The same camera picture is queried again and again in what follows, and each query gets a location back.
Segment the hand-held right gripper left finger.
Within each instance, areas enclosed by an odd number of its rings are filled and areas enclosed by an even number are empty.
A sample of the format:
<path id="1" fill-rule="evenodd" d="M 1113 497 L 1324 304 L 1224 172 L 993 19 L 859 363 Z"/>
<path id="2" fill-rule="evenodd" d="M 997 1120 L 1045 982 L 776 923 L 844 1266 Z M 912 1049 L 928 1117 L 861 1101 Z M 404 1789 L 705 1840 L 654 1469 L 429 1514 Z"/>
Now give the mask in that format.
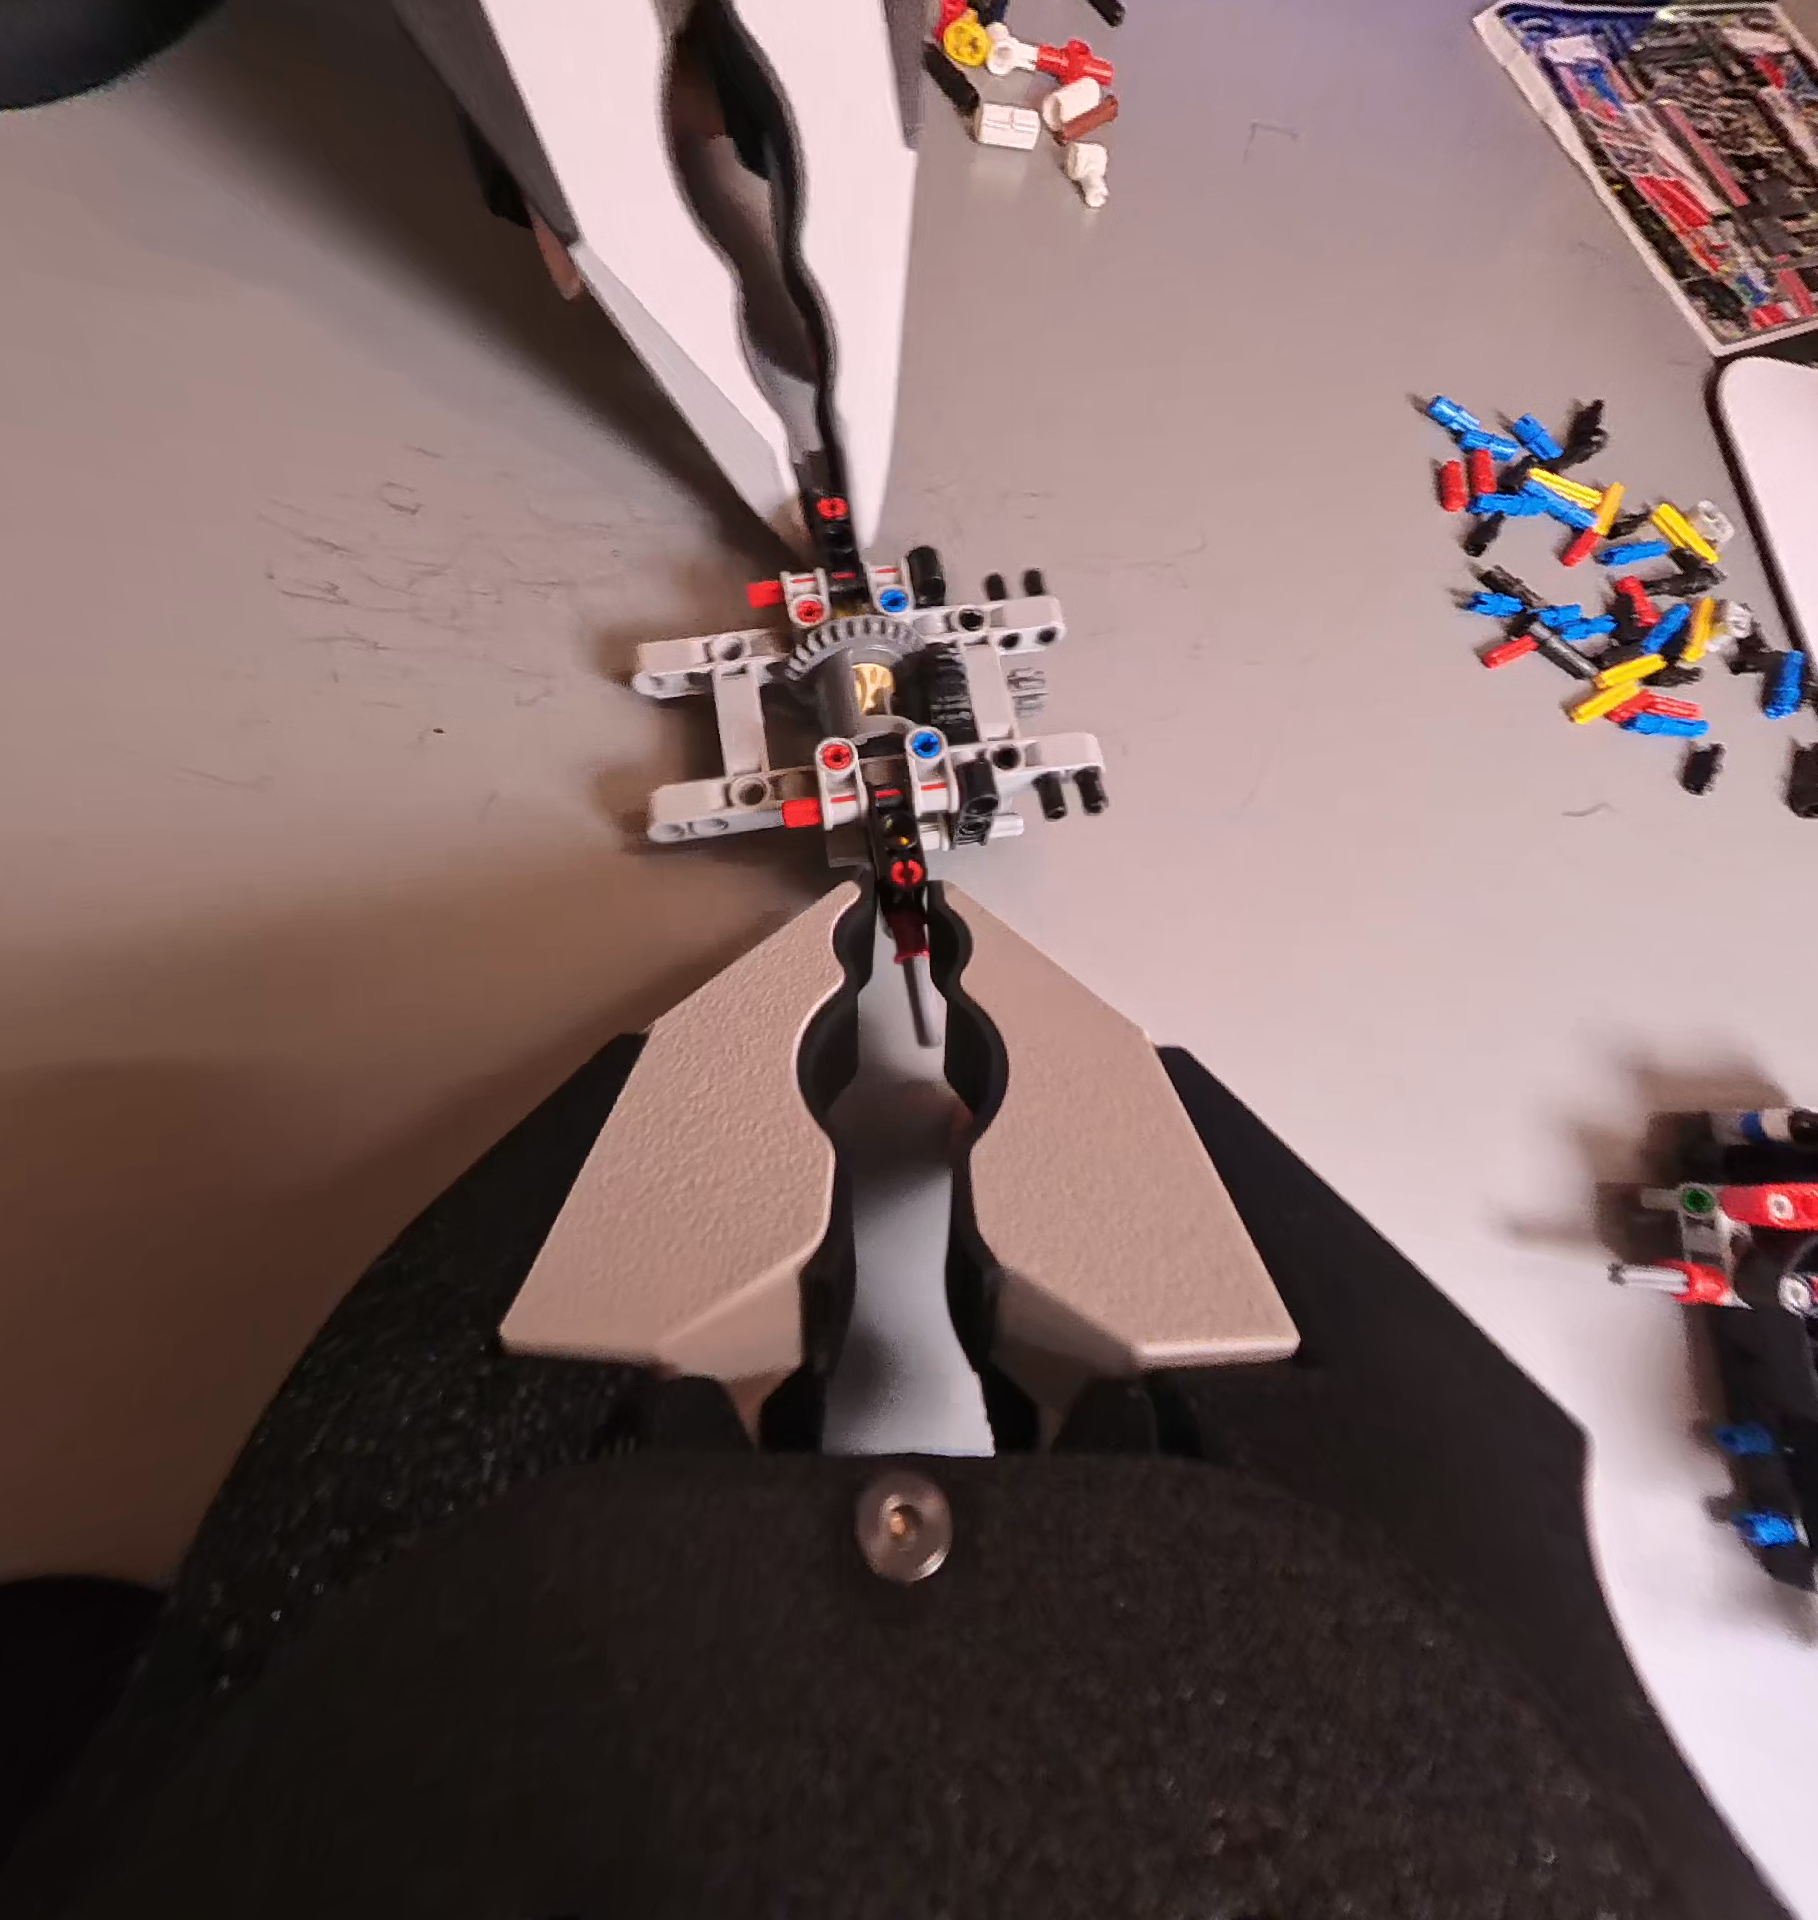
<path id="1" fill-rule="evenodd" d="M 523 1358 L 709 1381 L 817 1452 L 855 1293 L 828 1115 L 856 1067 L 868 885 L 846 881 L 662 1014 L 500 1326 Z"/>

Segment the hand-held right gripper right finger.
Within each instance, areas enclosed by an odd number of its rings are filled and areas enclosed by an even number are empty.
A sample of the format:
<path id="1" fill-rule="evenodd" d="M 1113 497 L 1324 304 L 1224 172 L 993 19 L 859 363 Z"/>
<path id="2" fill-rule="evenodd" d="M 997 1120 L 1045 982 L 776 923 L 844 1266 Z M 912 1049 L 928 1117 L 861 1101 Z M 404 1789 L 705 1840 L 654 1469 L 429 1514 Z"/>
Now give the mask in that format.
<path id="1" fill-rule="evenodd" d="M 1296 1358 L 1158 1047 L 956 885 L 930 893 L 955 1139 L 945 1303 L 998 1454 L 1089 1396 Z"/>

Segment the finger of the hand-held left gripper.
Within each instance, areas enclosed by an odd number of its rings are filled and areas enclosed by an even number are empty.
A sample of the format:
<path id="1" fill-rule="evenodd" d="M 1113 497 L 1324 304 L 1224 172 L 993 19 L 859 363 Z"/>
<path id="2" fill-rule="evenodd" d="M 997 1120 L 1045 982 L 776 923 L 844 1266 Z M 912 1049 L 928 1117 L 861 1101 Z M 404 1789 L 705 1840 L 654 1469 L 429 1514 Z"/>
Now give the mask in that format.
<path id="1" fill-rule="evenodd" d="M 800 481 L 874 541 L 896 440 L 920 134 L 921 5 L 734 2 L 730 89 L 764 238 L 741 274 L 755 385 Z"/>
<path id="2" fill-rule="evenodd" d="M 709 462 L 802 541 L 817 354 L 776 271 L 772 185 L 743 168 L 689 5 L 486 2 L 559 200 L 547 249 L 616 327 Z"/>

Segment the grey lego gearbox assembly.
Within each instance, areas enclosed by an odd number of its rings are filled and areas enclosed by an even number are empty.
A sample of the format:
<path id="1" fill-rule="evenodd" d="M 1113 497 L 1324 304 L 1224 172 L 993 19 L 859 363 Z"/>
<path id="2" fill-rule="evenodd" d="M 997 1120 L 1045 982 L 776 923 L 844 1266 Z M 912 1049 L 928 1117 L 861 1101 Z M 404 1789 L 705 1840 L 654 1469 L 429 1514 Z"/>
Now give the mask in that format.
<path id="1" fill-rule="evenodd" d="M 847 502 L 807 500 L 818 561 L 754 583 L 758 626 L 652 640 L 630 688 L 704 703 L 719 770 L 663 784 L 644 811 L 657 847 L 761 831 L 818 835 L 867 877 L 921 1046 L 930 1014 L 928 895 L 940 857 L 1024 831 L 1024 800 L 1055 824 L 1107 809 L 1091 734 L 1042 734 L 1045 655 L 1066 639 L 1038 570 L 955 593 L 928 542 L 864 559 Z"/>

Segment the scattered white red lego pieces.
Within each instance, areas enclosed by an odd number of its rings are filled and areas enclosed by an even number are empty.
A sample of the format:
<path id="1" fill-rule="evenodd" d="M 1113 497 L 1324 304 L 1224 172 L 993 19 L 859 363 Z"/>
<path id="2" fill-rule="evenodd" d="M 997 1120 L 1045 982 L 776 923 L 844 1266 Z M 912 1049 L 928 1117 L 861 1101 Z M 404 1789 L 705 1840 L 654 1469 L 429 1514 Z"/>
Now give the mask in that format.
<path id="1" fill-rule="evenodd" d="M 1107 134 L 1119 120 L 1117 69 L 1086 37 L 1033 41 L 1008 2 L 938 2 L 921 41 L 921 73 L 970 142 L 997 156 L 1052 152 L 1089 212 L 1110 202 Z"/>

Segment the lego car chassis assembly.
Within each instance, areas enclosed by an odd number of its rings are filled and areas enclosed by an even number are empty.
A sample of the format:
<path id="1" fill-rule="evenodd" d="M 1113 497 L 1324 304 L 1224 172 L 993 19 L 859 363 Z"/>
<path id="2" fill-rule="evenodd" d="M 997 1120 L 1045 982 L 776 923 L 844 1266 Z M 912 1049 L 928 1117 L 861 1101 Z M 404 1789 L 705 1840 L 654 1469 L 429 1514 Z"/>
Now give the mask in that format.
<path id="1" fill-rule="evenodd" d="M 1773 1581 L 1818 1598 L 1818 1107 L 1662 1115 L 1621 1291 L 1694 1326 L 1723 1518 Z"/>

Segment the pile of coloured lego pins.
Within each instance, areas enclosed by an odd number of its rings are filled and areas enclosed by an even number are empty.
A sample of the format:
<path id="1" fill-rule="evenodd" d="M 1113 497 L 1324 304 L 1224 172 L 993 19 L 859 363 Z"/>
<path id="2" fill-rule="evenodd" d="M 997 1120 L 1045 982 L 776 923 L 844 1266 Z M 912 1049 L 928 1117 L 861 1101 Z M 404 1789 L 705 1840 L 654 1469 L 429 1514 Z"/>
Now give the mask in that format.
<path id="1" fill-rule="evenodd" d="M 1429 494 L 1450 520 L 1454 611 L 1475 624 L 1486 672 L 1543 662 L 1572 728 L 1660 741 L 1675 782 L 1702 797 L 1729 759 L 1709 678 L 1746 688 L 1755 719 L 1784 734 L 1787 811 L 1818 822 L 1818 669 L 1729 594 L 1732 520 L 1610 473 L 1606 399 L 1562 410 L 1478 409 L 1418 392 L 1410 409 L 1442 437 Z"/>

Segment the lego sticker sheet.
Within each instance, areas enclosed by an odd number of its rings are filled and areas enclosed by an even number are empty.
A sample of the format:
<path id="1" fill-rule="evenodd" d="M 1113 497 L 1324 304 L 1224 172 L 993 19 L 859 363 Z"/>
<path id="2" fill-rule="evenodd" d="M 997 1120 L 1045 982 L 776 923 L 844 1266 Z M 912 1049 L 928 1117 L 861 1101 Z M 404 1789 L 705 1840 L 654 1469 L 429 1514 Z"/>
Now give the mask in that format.
<path id="1" fill-rule="evenodd" d="M 1818 334 L 1818 51 L 1779 5 L 1473 19 L 1716 359 Z"/>

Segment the person's left hand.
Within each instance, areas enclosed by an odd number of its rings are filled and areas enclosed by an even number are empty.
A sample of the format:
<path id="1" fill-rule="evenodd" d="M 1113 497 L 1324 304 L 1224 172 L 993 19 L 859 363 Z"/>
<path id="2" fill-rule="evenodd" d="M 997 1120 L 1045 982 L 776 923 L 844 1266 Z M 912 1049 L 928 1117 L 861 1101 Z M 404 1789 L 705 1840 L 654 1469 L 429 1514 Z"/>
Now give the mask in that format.
<path id="1" fill-rule="evenodd" d="M 734 164 L 724 137 L 694 138 L 670 80 L 668 5 L 545 5 L 545 49 L 518 85 L 545 138 L 580 236 L 559 248 L 531 232 L 547 276 L 567 301 L 597 292 L 587 259 L 632 267 L 620 283 L 656 292 L 660 320 L 696 314 L 680 256 L 699 248 L 734 319 L 771 292 L 775 268 L 767 180 Z"/>

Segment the white book stand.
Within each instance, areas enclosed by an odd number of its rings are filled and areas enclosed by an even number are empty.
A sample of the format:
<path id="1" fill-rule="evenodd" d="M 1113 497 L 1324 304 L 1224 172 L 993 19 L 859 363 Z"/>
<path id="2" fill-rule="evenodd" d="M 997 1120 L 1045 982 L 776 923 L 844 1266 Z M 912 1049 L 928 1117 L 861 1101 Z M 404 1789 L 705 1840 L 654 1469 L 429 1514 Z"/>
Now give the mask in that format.
<path id="1" fill-rule="evenodd" d="M 1711 409 L 1779 611 L 1812 658 L 1818 703 L 1818 363 L 1729 361 Z"/>

